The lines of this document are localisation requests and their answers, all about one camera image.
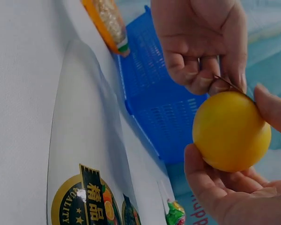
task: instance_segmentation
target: food package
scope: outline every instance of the food package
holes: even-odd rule
[[[130,53],[126,28],[114,0],[81,0],[103,40],[116,54]]]
[[[169,201],[169,213],[166,214],[166,221],[168,225],[184,225],[185,224],[185,211],[177,201]]]

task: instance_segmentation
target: yellow fruit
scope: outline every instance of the yellow fruit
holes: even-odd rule
[[[192,138],[209,165],[236,172],[248,169],[265,155],[271,128],[251,99],[228,91],[210,97],[200,106]]]
[[[114,219],[114,210],[112,207],[112,203],[110,201],[106,201],[104,203],[105,206],[105,211],[106,211],[106,216],[109,220],[113,220]]]

